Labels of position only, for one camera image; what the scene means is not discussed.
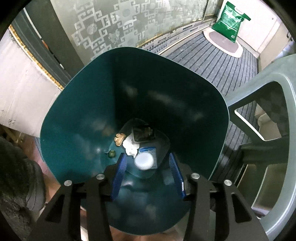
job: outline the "crumpled white tissue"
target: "crumpled white tissue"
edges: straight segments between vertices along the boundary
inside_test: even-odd
[[[128,156],[133,156],[134,158],[138,154],[138,149],[140,148],[139,143],[133,141],[133,134],[130,134],[122,143],[122,146],[126,150]]]

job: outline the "white wall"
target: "white wall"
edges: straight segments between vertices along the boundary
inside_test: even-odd
[[[218,18],[227,1],[251,18],[241,23],[238,36],[261,53],[279,28],[281,20],[261,0],[224,0]]]
[[[281,23],[279,29],[277,30],[271,41],[260,54],[260,71],[262,71],[266,66],[268,66],[288,44],[289,38],[287,38],[287,33],[288,29],[283,23]]]
[[[0,42],[0,124],[39,137],[60,92],[7,30]]]

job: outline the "teal plastic hopper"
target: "teal plastic hopper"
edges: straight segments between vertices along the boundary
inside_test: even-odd
[[[116,150],[115,158],[106,153],[133,119],[164,134],[169,150],[151,176],[125,172],[118,198],[106,203],[108,220],[131,234],[163,232],[190,208],[178,196],[168,153],[209,178],[227,133],[225,101],[201,76],[138,48],[107,51],[84,67],[53,103],[41,129],[42,155],[60,183],[85,182],[117,161],[124,148]]]

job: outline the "green plastic bag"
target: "green plastic bag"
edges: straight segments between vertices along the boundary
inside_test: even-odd
[[[235,42],[240,23],[244,19],[251,20],[249,16],[240,12],[232,3],[227,2],[220,19],[213,25],[212,29]]]

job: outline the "gray plastic chair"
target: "gray plastic chair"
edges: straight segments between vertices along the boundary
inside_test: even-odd
[[[279,59],[266,67],[251,81],[229,93],[225,101],[230,120],[252,140],[241,145],[246,164],[258,167],[252,190],[260,191],[265,169],[270,164],[287,163],[287,171],[279,198],[273,209],[261,219],[269,238],[274,240],[282,231],[296,208],[296,54]],[[282,87],[289,114],[289,135],[265,141],[259,132],[235,110],[259,99],[268,91]]]

